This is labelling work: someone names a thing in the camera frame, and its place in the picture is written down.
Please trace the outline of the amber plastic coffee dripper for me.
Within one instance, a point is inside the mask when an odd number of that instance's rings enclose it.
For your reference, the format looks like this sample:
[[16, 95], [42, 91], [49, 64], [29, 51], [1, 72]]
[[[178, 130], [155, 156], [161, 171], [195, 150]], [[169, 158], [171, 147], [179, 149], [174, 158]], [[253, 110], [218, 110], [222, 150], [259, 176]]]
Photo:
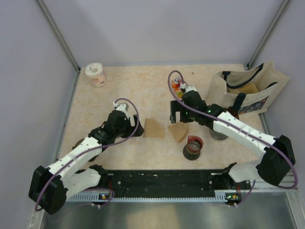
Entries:
[[234, 118], [239, 119], [238, 112], [237, 112], [236, 110], [234, 110], [233, 107], [230, 106], [230, 107], [228, 107], [226, 110], [227, 110]]

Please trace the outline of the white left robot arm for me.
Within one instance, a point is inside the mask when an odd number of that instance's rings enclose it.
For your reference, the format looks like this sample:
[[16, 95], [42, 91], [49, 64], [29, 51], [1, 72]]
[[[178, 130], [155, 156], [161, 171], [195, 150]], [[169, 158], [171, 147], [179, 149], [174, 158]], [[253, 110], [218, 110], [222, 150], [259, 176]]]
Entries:
[[143, 128], [138, 114], [134, 115], [132, 126], [126, 113], [113, 110], [108, 120], [88, 134], [83, 141], [65, 157], [47, 166], [37, 167], [31, 179], [29, 198], [35, 202], [36, 212], [45, 210], [50, 215], [59, 211], [70, 197], [90, 188], [103, 189], [108, 184], [106, 175], [95, 169], [80, 168], [105, 149], [118, 145], [134, 136], [141, 136]]

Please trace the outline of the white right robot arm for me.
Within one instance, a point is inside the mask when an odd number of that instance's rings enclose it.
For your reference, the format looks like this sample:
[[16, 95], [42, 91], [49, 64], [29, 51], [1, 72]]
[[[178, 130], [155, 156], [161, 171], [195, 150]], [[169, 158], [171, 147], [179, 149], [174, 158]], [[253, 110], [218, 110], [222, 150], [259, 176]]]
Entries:
[[172, 93], [171, 123], [176, 123], [176, 113], [180, 113], [180, 122], [196, 122], [216, 131], [252, 151], [257, 160], [245, 163], [235, 163], [227, 174], [222, 177], [226, 188], [235, 188], [246, 180], [263, 180], [266, 183], [280, 187], [282, 180], [292, 172], [295, 188], [298, 175], [290, 139], [284, 135], [275, 137], [268, 135], [243, 123], [219, 105], [207, 105], [196, 90], [187, 91], [181, 99]]

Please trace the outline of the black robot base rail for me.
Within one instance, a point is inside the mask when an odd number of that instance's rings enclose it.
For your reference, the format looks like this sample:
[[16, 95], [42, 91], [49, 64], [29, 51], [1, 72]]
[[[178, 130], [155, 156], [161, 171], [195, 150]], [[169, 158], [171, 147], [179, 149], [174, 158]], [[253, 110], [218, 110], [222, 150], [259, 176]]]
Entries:
[[113, 190], [117, 198], [205, 198], [217, 190], [249, 190], [246, 181], [236, 183], [220, 169], [106, 170], [93, 165], [101, 175], [97, 188]]

